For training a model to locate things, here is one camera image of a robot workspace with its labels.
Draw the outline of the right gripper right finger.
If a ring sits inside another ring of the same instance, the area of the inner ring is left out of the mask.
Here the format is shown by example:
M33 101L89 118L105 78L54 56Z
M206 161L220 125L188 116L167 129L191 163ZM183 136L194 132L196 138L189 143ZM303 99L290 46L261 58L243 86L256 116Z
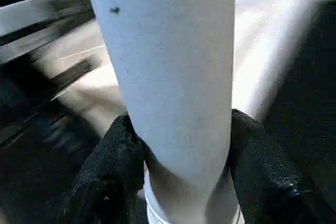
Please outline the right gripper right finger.
M229 167L246 223L335 223L335 210L258 121L232 110Z

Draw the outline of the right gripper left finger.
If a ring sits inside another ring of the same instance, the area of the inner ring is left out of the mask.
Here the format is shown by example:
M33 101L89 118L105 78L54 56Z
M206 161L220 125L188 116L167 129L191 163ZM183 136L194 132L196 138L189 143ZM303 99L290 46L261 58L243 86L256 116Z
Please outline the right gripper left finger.
M144 152L128 114L118 116L84 161L58 223L134 223Z

